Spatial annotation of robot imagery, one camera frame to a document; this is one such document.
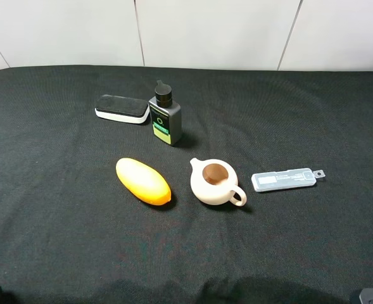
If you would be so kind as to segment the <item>clear flat plastic case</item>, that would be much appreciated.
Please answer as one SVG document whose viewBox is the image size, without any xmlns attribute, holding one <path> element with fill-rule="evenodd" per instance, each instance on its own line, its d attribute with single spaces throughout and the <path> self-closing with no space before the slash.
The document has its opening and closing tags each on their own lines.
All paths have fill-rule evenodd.
<svg viewBox="0 0 373 304">
<path fill-rule="evenodd" d="M 323 170 L 313 171 L 310 168 L 298 168 L 280 172 L 264 172 L 251 176 L 254 190 L 258 193 L 311 187 L 317 179 L 324 178 Z"/>
</svg>

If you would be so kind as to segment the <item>grey bottle black cap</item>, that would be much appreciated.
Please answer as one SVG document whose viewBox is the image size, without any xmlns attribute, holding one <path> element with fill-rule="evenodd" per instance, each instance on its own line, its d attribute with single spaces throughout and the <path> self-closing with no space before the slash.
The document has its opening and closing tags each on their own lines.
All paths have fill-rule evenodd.
<svg viewBox="0 0 373 304">
<path fill-rule="evenodd" d="M 182 137 L 182 115 L 179 103 L 173 100 L 172 88 L 158 80 L 155 96 L 148 104 L 154 135 L 174 146 Z"/>
</svg>

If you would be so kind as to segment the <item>black white board eraser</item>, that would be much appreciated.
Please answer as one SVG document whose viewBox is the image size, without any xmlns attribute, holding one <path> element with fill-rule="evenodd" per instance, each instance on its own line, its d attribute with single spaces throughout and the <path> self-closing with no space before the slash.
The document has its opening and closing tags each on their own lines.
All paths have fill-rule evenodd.
<svg viewBox="0 0 373 304">
<path fill-rule="evenodd" d="M 95 103 L 99 118 L 127 124 L 143 124 L 149 116 L 146 100 L 104 94 Z"/>
</svg>

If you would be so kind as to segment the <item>orange yellow mango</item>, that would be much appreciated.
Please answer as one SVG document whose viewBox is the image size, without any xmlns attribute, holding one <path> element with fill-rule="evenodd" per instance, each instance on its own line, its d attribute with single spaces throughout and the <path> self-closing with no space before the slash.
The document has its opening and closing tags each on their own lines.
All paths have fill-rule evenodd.
<svg viewBox="0 0 373 304">
<path fill-rule="evenodd" d="M 155 169 L 132 158 L 121 158 L 116 164 L 120 182 L 138 199 L 162 206 L 171 201 L 172 193 L 163 176 Z"/>
</svg>

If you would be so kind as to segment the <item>cream ceramic teapot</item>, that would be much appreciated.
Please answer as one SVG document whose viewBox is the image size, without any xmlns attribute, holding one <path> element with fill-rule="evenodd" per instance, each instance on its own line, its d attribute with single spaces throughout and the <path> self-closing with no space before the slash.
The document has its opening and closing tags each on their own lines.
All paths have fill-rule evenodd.
<svg viewBox="0 0 373 304">
<path fill-rule="evenodd" d="M 228 163 L 218 159 L 192 158 L 190 164 L 191 190 L 202 203 L 219 206 L 231 202 L 238 207 L 246 204 L 247 195 L 238 186 L 236 172 Z"/>
</svg>

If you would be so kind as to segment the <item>black table cloth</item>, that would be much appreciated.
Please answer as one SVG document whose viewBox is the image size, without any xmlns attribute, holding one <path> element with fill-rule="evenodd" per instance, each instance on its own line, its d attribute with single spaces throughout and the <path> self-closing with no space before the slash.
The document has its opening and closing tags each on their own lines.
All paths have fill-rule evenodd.
<svg viewBox="0 0 373 304">
<path fill-rule="evenodd" d="M 158 80 L 181 107 L 174 146 L 150 114 L 96 115 Z M 171 201 L 134 196 L 121 158 Z M 192 158 L 228 163 L 246 204 L 202 203 Z M 298 168 L 326 176 L 254 190 L 253 174 Z M 0 70 L 0 286 L 5 303 L 348 303 L 373 288 L 373 72 Z"/>
</svg>

